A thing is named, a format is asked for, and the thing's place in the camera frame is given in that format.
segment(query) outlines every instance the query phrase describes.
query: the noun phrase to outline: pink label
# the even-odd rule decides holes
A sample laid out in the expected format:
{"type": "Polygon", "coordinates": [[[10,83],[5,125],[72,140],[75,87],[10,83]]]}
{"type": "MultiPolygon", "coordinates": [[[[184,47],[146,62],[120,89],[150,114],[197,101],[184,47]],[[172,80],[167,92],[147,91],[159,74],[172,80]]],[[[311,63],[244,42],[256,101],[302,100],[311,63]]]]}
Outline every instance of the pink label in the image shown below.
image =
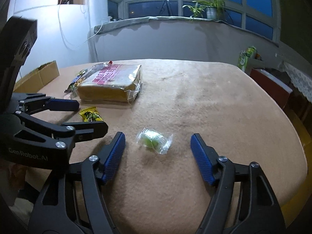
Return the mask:
{"type": "Polygon", "coordinates": [[[96,84],[106,84],[113,80],[113,78],[119,73],[119,69],[122,65],[112,64],[107,65],[104,69],[102,69],[96,78],[94,78],[93,82],[96,84]]]}

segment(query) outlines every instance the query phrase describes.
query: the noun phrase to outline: white wall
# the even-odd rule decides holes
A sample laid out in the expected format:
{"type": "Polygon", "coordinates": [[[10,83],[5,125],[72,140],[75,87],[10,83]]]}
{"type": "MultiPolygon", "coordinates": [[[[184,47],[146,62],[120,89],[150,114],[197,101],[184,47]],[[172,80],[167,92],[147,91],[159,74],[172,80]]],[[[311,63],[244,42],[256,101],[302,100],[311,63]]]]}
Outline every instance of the white wall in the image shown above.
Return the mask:
{"type": "Polygon", "coordinates": [[[37,41],[20,70],[22,76],[53,60],[57,61],[59,68],[93,61],[88,34],[95,25],[108,21],[107,0],[101,0],[101,3],[99,0],[86,0],[85,5],[62,4],[60,7],[57,1],[10,1],[8,19],[15,15],[38,20],[37,41]]]}
{"type": "Polygon", "coordinates": [[[155,21],[96,36],[99,61],[179,59],[237,65],[241,50],[255,46],[267,67],[278,68],[284,53],[292,64],[312,75],[312,66],[291,48],[281,48],[253,33],[217,22],[155,21]]]}

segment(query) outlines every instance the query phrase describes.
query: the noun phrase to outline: windowsill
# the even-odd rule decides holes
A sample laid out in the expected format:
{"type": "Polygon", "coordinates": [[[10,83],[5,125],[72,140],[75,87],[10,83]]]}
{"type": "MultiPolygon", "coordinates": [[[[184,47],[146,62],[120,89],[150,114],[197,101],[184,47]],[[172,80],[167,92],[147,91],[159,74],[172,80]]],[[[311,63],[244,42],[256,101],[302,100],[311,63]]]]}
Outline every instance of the windowsill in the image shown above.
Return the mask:
{"type": "MultiPolygon", "coordinates": [[[[175,21],[205,21],[205,22],[210,22],[210,21],[214,21],[214,20],[210,20],[210,19],[204,19],[204,18],[188,18],[188,17],[176,17],[176,16],[172,16],[172,17],[141,17],[141,18],[130,18],[130,19],[124,19],[124,20],[120,20],[120,21],[116,21],[116,22],[109,22],[109,23],[105,23],[103,25],[97,25],[94,27],[94,34],[100,35],[100,34],[105,34],[111,31],[114,31],[116,29],[121,29],[127,26],[131,26],[131,25],[138,25],[138,24],[145,24],[148,23],[150,20],[158,20],[158,21],[168,21],[168,20],[175,20],[175,21]]],[[[218,23],[222,23],[222,24],[226,24],[232,28],[244,31],[244,32],[248,32],[251,34],[254,34],[260,38],[263,38],[273,44],[275,44],[277,47],[279,46],[278,43],[260,35],[257,34],[255,32],[246,30],[246,29],[242,29],[240,27],[237,26],[232,26],[224,21],[214,21],[214,22],[218,22],[218,23]]]]}

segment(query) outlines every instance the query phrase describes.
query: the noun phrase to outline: tablecloth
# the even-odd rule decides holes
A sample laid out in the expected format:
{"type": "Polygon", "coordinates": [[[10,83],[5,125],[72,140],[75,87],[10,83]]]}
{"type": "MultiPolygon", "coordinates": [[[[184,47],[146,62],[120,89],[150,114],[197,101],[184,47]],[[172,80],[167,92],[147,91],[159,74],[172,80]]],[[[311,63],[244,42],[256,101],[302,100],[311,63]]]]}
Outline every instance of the tablecloth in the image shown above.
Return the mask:
{"type": "MultiPolygon", "coordinates": [[[[295,194],[307,173],[305,155],[289,119],[249,76],[234,65],[179,60],[129,60],[141,64],[143,85],[132,105],[100,105],[109,130],[102,139],[76,144],[70,162],[83,161],[124,132],[126,148],[113,182],[103,189],[121,233],[195,233],[214,189],[204,184],[190,149],[200,133],[207,145],[236,163],[258,162],[281,205],[295,194]],[[136,144],[142,128],[173,133],[166,155],[136,144]]],[[[40,92],[62,97],[71,80],[91,64],[60,69],[40,92]]],[[[78,113],[44,111],[48,122],[81,121],[78,113]]],[[[31,168],[27,181],[41,189],[49,171],[31,168]]],[[[233,222],[239,185],[235,186],[227,226],[233,222]]],[[[78,191],[82,217],[81,191],[78,191]]]]}

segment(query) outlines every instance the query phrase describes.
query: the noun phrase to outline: tripod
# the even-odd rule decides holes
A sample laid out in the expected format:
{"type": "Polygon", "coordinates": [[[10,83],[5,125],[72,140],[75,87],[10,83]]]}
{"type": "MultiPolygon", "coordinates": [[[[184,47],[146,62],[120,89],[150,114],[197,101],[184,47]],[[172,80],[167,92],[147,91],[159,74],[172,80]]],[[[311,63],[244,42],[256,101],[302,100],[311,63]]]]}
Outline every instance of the tripod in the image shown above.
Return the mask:
{"type": "Polygon", "coordinates": [[[160,8],[158,16],[160,16],[165,11],[165,8],[164,8],[165,5],[166,5],[167,10],[168,10],[168,16],[171,17],[172,16],[172,11],[171,11],[171,5],[170,5],[170,1],[169,0],[163,0],[163,5],[160,8]]]}

